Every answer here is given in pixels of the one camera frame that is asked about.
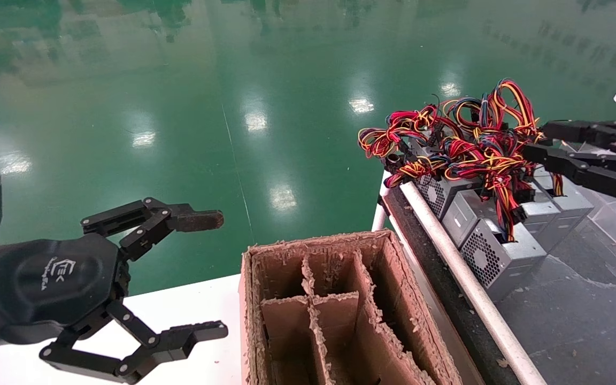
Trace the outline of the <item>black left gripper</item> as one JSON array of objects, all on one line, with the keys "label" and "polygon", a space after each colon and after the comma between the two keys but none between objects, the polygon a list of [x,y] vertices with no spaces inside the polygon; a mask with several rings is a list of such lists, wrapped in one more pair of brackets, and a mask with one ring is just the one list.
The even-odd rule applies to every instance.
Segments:
[{"label": "black left gripper", "polygon": [[[40,358],[60,371],[116,383],[137,384],[158,365],[186,360],[197,343],[225,338],[222,321],[154,332],[122,304],[129,268],[171,232],[222,227],[220,210],[146,198],[81,220],[74,240],[34,240],[0,245],[0,345],[36,344],[57,338]],[[107,237],[128,231],[118,243]],[[138,341],[135,351],[113,358],[74,348],[115,321]]]}]

